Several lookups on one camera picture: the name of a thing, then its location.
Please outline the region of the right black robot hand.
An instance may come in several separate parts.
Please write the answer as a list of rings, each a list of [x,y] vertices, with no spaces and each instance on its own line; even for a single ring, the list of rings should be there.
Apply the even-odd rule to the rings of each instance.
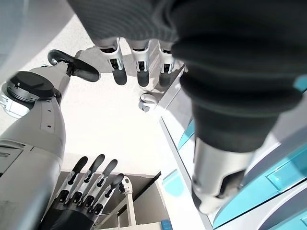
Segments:
[[[104,154],[98,155],[81,179],[77,180],[88,158],[83,156],[78,160],[56,192],[38,227],[40,230],[90,230],[94,226],[115,190],[124,187],[125,176],[119,173],[101,192],[118,164],[118,160],[111,160],[97,179],[93,180],[94,173],[104,160]]]

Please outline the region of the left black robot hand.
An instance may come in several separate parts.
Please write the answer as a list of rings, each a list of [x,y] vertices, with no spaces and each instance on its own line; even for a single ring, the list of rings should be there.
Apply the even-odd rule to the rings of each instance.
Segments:
[[[192,197],[209,214],[239,189],[256,150],[302,93],[304,0],[71,0],[96,46],[159,39],[188,71],[180,78],[195,121]]]

